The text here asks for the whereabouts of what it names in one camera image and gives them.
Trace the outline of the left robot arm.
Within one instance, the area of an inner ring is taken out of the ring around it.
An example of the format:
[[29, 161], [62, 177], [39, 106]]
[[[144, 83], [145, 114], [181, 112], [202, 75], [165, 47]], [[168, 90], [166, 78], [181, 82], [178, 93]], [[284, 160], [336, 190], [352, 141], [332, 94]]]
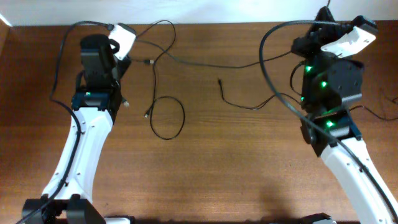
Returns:
[[131, 64], [136, 36], [93, 34], [80, 42], [83, 70], [71, 106], [70, 131], [52, 178], [37, 199], [27, 199], [21, 223], [133, 223], [129, 215], [102, 216], [93, 206], [101, 151], [123, 101], [121, 77]]

